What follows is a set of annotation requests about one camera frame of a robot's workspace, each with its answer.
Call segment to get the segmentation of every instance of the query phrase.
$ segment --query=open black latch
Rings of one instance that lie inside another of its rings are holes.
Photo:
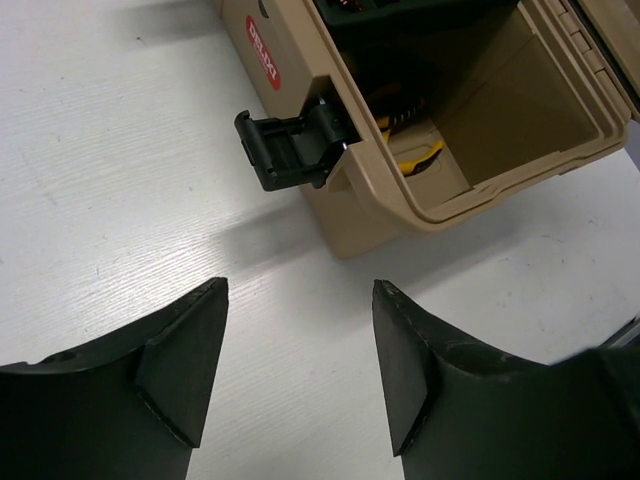
[[[322,188],[354,129],[341,106],[319,103],[297,118],[236,117],[236,130],[267,192],[311,183]]]

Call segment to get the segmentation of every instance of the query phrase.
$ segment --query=white surface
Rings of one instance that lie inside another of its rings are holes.
[[[340,262],[296,191],[261,192],[232,126],[261,108],[211,11],[135,4],[0,0],[0,363],[229,276],[190,479],[402,478],[370,321],[376,277],[541,361],[640,311],[640,174],[626,153]]]

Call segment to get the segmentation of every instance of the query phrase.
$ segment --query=tan toolbox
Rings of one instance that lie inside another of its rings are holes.
[[[214,0],[268,116],[331,90],[357,130],[302,187],[336,255],[438,232],[621,149],[640,111],[640,0],[523,0],[469,27],[404,35],[439,72],[430,114],[386,143],[313,0]],[[405,157],[444,140],[424,172]]]

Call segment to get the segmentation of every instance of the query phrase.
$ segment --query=toolbox latch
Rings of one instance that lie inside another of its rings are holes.
[[[322,100],[295,118],[253,120],[245,111],[235,126],[268,192],[307,183],[322,188],[355,135],[346,112]]]

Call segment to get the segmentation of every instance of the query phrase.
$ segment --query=table surface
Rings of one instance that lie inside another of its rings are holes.
[[[38,361],[228,276],[190,479],[402,478],[375,278],[544,362],[640,311],[640,173],[624,151],[343,262],[297,191],[261,191],[232,120],[262,108],[209,5],[0,7],[0,363]]]

